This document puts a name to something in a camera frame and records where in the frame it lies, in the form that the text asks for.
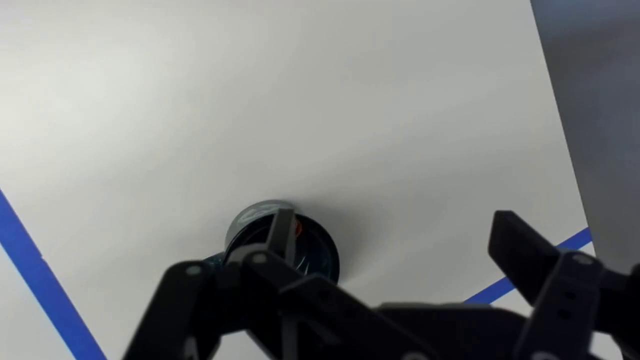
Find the blue tape line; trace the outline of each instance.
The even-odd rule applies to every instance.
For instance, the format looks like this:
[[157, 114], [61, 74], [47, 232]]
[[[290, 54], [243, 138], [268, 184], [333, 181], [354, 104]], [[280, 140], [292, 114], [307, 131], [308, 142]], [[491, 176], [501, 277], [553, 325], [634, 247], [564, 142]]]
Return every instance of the blue tape line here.
[[21, 219], [0, 193], [0, 247], [41, 302], [43, 310], [79, 360], [104, 360], [97, 339], [80, 318], [53, 268], [29, 237]]
[[[592, 240], [592, 232], [588, 229], [581, 230], [572, 239], [559, 245], [561, 251], [581, 251]], [[481, 290], [478, 294], [470, 296], [466, 304], [493, 304], [498, 299], [506, 296], [515, 290], [515, 284], [508, 279], [501, 279], [498, 282], [491, 284], [488, 289]]]

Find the blue tape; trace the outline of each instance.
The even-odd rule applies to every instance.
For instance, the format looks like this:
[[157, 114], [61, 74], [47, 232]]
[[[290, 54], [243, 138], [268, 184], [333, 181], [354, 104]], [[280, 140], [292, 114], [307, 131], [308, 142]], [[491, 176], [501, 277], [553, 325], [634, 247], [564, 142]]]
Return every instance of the blue tape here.
[[[572, 239], [559, 245], [561, 251], [581, 251], [592, 240], [592, 232], [588, 229], [581, 230]], [[515, 284], [508, 279], [501, 279], [498, 282], [486, 287], [478, 294], [470, 296], [466, 304], [493, 304], [498, 299], [506, 296], [515, 290]]]
[[29, 237], [21, 219], [0, 193], [0, 247], [41, 302], [43, 310], [79, 360], [104, 360], [97, 339], [80, 318], [53, 268]]

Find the white surface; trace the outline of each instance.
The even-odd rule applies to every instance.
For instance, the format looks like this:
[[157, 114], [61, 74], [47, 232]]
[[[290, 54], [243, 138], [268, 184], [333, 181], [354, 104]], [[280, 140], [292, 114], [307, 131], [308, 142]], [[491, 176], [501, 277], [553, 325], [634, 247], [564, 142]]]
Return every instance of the white surface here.
[[[0, 189], [112, 358], [162, 271], [222, 251], [256, 201], [325, 222], [368, 304], [497, 280], [497, 208], [559, 243], [586, 227], [511, 0], [8, 3]], [[0, 358], [62, 358], [25, 292], [2, 292], [0, 335], [33, 337]]]

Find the white table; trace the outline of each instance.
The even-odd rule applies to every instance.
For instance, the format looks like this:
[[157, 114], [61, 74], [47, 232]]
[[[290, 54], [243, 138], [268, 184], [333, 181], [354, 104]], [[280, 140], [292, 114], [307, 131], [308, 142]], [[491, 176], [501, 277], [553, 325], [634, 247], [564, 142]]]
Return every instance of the white table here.
[[[503, 279], [498, 208], [554, 243], [586, 229], [530, 7], [508, 0], [10, 5], [0, 191], [109, 358], [162, 273], [221, 252], [256, 201], [321, 220], [368, 304]], [[0, 267], [0, 358], [71, 357]]]

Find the gray wall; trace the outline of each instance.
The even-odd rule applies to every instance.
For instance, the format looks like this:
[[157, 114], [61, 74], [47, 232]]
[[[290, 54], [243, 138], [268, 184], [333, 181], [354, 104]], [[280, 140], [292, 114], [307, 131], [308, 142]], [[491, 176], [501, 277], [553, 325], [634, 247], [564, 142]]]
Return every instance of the gray wall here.
[[601, 258], [640, 262], [640, 3], [535, 0]]

